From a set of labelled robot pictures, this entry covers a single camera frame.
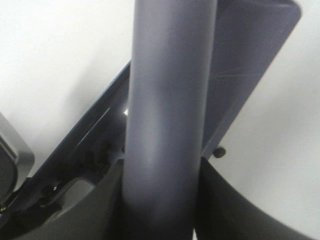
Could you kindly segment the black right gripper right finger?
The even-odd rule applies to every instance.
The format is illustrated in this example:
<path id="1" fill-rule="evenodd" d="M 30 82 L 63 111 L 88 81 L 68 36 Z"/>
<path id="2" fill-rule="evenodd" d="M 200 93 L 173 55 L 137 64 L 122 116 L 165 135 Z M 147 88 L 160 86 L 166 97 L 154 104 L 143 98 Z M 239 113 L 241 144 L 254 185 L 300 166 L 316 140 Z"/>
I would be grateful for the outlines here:
<path id="1" fill-rule="evenodd" d="M 202 157 L 194 228 L 199 240 L 307 240 L 236 191 Z"/>

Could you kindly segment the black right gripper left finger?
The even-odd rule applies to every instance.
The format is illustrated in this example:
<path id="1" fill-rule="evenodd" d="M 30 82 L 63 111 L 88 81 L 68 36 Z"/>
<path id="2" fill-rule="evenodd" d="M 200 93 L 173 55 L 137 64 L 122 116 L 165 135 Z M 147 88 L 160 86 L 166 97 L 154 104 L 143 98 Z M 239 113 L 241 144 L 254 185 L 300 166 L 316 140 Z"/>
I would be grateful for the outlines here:
<path id="1" fill-rule="evenodd" d="M 120 205 L 122 159 L 97 185 L 82 178 L 48 205 L 34 204 L 10 216 L 2 240 L 111 240 Z"/>

